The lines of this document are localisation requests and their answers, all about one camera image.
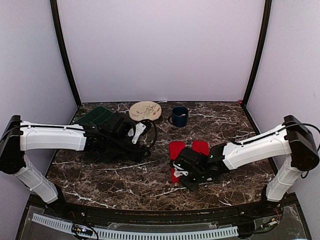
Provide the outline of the red santa sock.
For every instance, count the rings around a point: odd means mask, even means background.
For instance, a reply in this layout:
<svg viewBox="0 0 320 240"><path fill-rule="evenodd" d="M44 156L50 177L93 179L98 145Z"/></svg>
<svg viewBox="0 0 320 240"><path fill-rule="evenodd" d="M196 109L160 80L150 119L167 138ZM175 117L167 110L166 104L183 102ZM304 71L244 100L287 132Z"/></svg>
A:
<svg viewBox="0 0 320 240"><path fill-rule="evenodd" d="M171 169L171 178L172 178L172 182L177 185L179 180L180 180L180 176L176 177L174 175L175 173L175 169L173 167L172 162L175 161L179 155L179 153L181 152L182 149L184 149L186 147L186 144L182 141L172 141L169 144L169 154L170 154L170 169Z"/></svg>
<svg viewBox="0 0 320 240"><path fill-rule="evenodd" d="M198 153L202 153L206 156L210 153L209 144L206 141L195 140L192 142L192 149Z"/></svg>

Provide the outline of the green divided plastic tray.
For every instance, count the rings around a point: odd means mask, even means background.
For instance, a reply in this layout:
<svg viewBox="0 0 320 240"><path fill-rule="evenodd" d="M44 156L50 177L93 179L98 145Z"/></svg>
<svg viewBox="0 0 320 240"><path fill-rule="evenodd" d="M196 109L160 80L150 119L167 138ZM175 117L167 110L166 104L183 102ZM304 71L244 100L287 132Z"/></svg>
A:
<svg viewBox="0 0 320 240"><path fill-rule="evenodd" d="M97 106L90 112L75 120L74 124L99 124L106 121L114 114L113 111L103 106Z"/></svg>

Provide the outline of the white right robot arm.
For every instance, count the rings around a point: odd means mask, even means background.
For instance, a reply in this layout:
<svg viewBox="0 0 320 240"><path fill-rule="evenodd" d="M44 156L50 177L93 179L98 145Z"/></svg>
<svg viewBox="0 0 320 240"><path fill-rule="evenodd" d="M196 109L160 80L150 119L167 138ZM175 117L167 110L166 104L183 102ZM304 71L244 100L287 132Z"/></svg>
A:
<svg viewBox="0 0 320 240"><path fill-rule="evenodd" d="M214 180L241 166L285 156L283 165L263 193L264 199L255 205L255 213L266 217L299 176L320 163L319 147L309 127L309 123L302 123L293 115L287 115L282 124L265 133L240 142L213 146L208 154L184 147L170 165L181 184L193 191L199 183Z"/></svg>

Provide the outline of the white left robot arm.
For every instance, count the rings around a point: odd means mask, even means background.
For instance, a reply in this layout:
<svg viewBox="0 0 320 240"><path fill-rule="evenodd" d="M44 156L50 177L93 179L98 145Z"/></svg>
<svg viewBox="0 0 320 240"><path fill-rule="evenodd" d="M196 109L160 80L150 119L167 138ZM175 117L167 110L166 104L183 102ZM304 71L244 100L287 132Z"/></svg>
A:
<svg viewBox="0 0 320 240"><path fill-rule="evenodd" d="M51 205L58 217L67 218L71 208L64 202L63 193L34 167L26 152L42 149L96 152L111 160L133 155L139 162L150 155L151 147L138 142L150 128L146 120L135 122L122 113L71 125L31 123L14 115L0 138L0 170L19 179Z"/></svg>

